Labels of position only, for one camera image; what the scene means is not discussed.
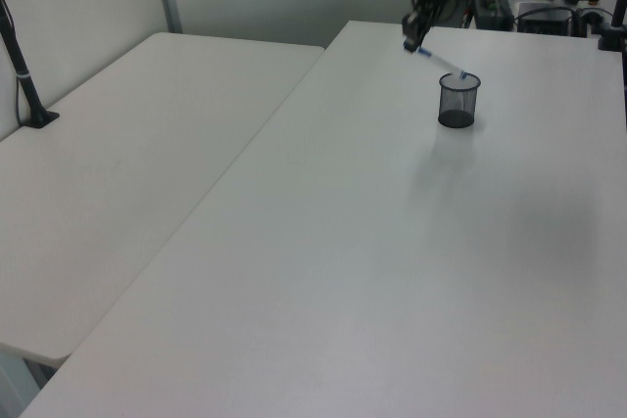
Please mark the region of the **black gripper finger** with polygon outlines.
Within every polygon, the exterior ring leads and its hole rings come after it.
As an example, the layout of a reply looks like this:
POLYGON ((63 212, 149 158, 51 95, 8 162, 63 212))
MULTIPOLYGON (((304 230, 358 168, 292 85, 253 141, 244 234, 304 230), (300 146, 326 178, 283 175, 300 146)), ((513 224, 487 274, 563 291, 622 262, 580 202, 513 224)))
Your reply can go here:
POLYGON ((420 46, 422 40, 420 39, 421 26, 419 22, 419 15, 417 11, 411 11, 402 18, 402 30, 405 37, 405 46, 420 46))
POLYGON ((423 9, 416 18, 416 44, 421 47, 427 33, 439 21, 441 8, 423 9))

